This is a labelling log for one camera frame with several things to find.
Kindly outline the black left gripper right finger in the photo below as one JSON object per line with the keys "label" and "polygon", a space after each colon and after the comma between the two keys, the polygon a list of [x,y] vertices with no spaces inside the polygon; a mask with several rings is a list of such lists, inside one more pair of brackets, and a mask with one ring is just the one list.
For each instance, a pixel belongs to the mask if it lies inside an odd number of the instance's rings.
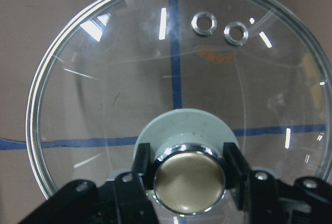
{"label": "black left gripper right finger", "polygon": [[224,143],[226,188],[245,223],[331,223],[331,184],[304,176],[292,185],[253,170],[234,143]]}

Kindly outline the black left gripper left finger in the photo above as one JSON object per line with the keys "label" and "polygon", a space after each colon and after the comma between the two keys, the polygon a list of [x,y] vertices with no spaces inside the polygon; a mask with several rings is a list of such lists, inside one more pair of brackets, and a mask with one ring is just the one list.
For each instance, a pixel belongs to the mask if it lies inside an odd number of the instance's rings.
{"label": "black left gripper left finger", "polygon": [[21,223],[158,223],[144,180],[150,145],[140,144],[131,171],[102,186],[78,179],[67,183]]}

